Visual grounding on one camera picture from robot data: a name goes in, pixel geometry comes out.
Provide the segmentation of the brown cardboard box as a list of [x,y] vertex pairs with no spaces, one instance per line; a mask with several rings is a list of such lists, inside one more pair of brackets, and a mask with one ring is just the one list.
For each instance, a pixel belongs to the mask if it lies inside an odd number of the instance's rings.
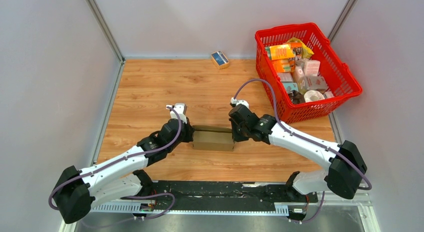
[[225,127],[194,125],[192,148],[208,151],[234,151],[232,130]]

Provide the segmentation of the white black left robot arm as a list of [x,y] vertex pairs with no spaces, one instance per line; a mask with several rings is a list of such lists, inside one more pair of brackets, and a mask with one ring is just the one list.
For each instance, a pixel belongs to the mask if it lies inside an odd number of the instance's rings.
[[180,143],[192,142],[194,131],[188,118],[172,118],[161,130],[112,159],[80,170],[73,165],[67,167],[49,195],[49,206],[70,224],[116,198],[149,198],[153,186],[139,178],[142,169],[165,159]]

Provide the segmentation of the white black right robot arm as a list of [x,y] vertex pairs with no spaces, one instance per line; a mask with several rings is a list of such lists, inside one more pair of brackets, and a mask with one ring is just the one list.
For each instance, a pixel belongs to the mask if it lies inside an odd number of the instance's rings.
[[271,115],[258,117],[243,104],[233,107],[228,115],[235,142],[252,139],[282,147],[321,167],[317,171],[296,171],[290,175],[285,187],[289,200],[298,201],[306,194],[327,190],[344,199],[353,199],[360,189],[367,166],[354,143],[346,140],[338,144],[318,139],[283,122],[278,123]]

